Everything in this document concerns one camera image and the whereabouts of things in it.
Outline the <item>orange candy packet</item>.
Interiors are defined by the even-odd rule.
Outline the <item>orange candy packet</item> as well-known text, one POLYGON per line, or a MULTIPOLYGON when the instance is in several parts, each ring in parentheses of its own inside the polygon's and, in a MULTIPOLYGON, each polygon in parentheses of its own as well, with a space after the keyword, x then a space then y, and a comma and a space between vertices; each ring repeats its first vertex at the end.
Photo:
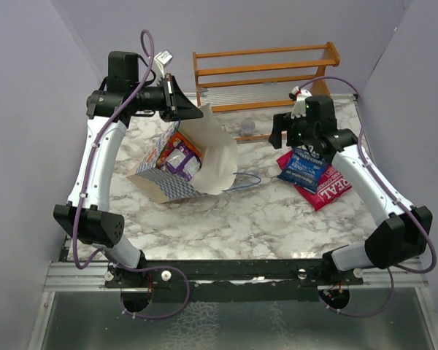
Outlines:
POLYGON ((162 150, 160 156, 157 159, 156 167, 161 168, 166 158, 170 155, 170 153, 173 151, 173 149, 182 142, 190 151, 192 151, 198 158, 201 158, 201 152, 199 149, 196 148, 194 144, 192 144, 187 138, 184 137, 180 132, 175 132, 174 135, 170 138, 170 140, 167 142, 166 146, 162 150))

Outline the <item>blue kettle chips bag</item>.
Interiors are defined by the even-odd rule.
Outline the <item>blue kettle chips bag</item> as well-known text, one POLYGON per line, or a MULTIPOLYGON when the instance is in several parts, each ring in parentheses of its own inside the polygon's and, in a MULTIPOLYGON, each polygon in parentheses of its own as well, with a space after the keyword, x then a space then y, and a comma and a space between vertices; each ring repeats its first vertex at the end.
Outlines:
POLYGON ((315 194, 329 164, 314 152, 293 148, 277 159, 281 173, 279 179, 304 188, 315 194))

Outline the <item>purple snack packet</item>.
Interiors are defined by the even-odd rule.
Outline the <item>purple snack packet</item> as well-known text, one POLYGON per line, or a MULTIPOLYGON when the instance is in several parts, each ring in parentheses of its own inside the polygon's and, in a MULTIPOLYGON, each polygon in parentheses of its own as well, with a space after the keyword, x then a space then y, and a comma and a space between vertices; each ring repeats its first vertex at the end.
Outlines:
POLYGON ((201 161, 180 142, 166 158, 165 168, 169 173, 178 175, 189 182, 201 168, 201 161))

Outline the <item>checkered paper bag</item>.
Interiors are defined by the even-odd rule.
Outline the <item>checkered paper bag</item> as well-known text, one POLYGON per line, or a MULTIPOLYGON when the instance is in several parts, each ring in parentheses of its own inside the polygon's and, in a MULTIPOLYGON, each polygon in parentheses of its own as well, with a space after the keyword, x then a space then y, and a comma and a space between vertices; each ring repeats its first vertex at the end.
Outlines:
POLYGON ((157 204, 220 195, 252 187, 261 178, 240 171, 237 140, 219 125, 209 104, 203 117, 175 122, 128 173, 127 179, 157 204))

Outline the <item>pink real chips bag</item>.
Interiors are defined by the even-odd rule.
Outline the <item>pink real chips bag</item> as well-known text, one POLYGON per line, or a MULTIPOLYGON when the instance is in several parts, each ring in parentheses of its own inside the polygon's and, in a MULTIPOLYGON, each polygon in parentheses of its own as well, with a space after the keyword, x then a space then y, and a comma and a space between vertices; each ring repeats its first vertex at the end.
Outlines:
POLYGON ((316 211, 352 188, 349 181, 331 165, 329 165, 328 169, 323 174, 315 194, 312 194, 297 185, 293 184, 293 186, 316 211))

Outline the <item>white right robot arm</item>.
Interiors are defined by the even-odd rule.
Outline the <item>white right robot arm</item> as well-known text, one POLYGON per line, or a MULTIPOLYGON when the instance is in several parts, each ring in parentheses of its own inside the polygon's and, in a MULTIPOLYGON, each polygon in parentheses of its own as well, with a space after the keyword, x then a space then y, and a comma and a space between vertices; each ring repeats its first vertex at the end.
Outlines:
POLYGON ((433 220, 426 206, 415 206, 384 177, 369 158, 361 137, 340 129, 329 96, 297 99, 292 112, 275 114, 269 143, 279 149, 310 146, 348 180, 376 224, 362 243, 324 254, 329 262, 320 268, 322 280, 337 285, 355 268, 401 267, 426 250, 434 251, 429 238, 433 220))

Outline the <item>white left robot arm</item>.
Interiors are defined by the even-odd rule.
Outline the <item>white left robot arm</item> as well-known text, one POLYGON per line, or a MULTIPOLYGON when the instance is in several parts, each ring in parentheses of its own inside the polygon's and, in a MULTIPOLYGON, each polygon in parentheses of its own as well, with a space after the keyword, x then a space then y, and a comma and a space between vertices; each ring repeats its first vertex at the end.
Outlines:
POLYGON ((108 75, 86 101, 87 135, 80 170, 66 204, 53 209, 53 217, 71 237, 74 251, 78 243, 96 247, 107 259, 124 266, 121 278, 133 288, 144 284, 147 271, 144 253, 123 234, 123 216, 109 211, 118 149, 132 117, 150 117, 157 112, 167 123, 180 123, 203 116, 175 77, 164 72, 172 58, 167 50, 150 56, 141 77, 141 55, 109 54, 108 75))

